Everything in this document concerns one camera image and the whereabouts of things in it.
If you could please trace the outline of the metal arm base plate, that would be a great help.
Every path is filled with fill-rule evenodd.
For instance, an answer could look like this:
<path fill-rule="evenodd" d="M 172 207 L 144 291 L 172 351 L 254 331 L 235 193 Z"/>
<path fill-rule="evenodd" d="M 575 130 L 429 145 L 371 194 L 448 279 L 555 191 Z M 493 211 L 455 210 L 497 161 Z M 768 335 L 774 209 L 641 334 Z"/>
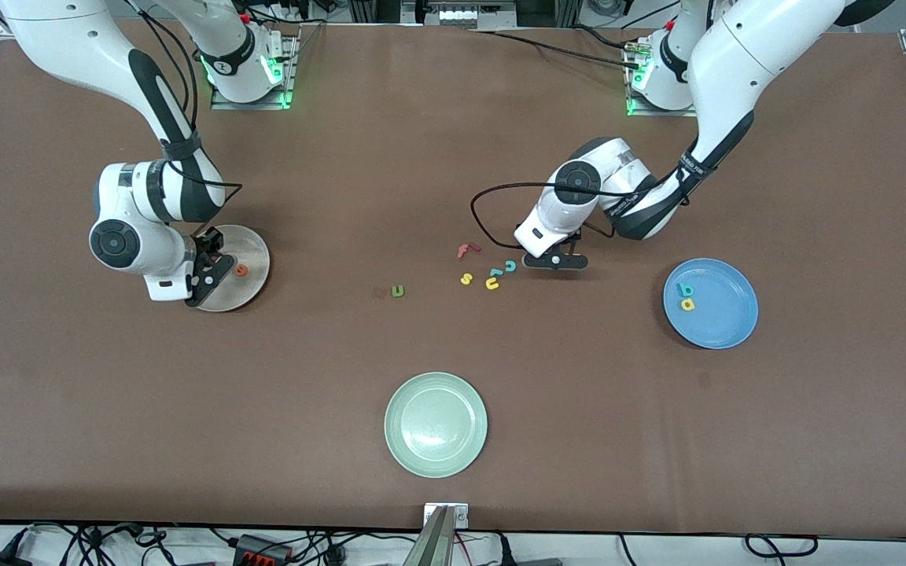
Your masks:
<path fill-rule="evenodd" d="M 212 108 L 289 108 L 294 90 L 299 39 L 249 23 L 237 53 L 202 55 L 212 85 Z"/>
<path fill-rule="evenodd" d="M 627 69 L 626 100 L 630 116 L 694 117 L 689 86 L 691 54 L 700 39 L 677 39 L 658 29 L 636 42 L 626 44 L 622 61 L 634 64 Z"/>

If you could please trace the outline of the blue plate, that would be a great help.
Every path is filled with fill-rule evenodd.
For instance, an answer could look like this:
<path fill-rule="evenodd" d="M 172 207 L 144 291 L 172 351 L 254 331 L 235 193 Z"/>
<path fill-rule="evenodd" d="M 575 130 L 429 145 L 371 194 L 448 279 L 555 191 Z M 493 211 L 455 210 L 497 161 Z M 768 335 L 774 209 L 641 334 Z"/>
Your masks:
<path fill-rule="evenodd" d="M 677 283 L 694 287 L 694 311 L 680 308 Z M 688 343 L 727 350 L 751 336 L 759 318 L 757 294 L 744 273 L 711 258 L 687 260 L 666 277 L 662 307 L 670 326 Z"/>

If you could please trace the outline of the silver box with ports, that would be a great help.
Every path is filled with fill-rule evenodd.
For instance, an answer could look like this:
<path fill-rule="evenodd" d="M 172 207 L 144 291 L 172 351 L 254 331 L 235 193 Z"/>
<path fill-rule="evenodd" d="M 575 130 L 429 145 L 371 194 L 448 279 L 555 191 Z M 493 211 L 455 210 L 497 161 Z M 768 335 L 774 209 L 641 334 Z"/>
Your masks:
<path fill-rule="evenodd" d="M 500 30 L 517 26 L 515 0 L 414 0 L 414 21 L 423 25 Z"/>

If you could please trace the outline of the black orange power strip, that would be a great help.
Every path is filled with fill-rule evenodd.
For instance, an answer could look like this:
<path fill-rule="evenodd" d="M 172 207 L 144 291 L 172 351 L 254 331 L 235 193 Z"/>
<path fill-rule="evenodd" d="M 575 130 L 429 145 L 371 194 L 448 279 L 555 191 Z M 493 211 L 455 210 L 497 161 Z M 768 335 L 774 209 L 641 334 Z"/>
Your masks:
<path fill-rule="evenodd" d="M 292 555 L 293 549 L 286 543 L 242 535 L 236 538 L 231 566 L 288 566 Z"/>

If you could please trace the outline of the beige brown plate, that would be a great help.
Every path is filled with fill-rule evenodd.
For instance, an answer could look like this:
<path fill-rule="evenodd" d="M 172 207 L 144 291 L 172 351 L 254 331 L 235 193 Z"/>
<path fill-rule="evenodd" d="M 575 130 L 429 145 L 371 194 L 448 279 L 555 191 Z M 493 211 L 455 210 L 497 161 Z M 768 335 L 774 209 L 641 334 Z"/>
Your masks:
<path fill-rule="evenodd" d="M 254 300 L 265 286 L 272 269 L 271 254 L 266 241 L 255 230 L 239 225 L 213 226 L 213 229 L 220 230 L 224 236 L 223 253 L 233 255 L 237 265 L 247 265 L 249 273 L 241 278 L 231 272 L 197 309 L 216 313 L 235 311 Z"/>

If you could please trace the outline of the pale green plate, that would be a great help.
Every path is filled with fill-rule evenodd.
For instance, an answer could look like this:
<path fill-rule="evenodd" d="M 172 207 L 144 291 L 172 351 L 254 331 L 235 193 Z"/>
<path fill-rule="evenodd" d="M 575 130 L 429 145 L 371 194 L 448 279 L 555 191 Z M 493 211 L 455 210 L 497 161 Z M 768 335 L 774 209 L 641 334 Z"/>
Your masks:
<path fill-rule="evenodd" d="M 464 472 L 488 439 L 488 410 L 467 380 L 444 372 L 417 375 L 389 399 L 385 444 L 407 472 L 446 479 Z"/>

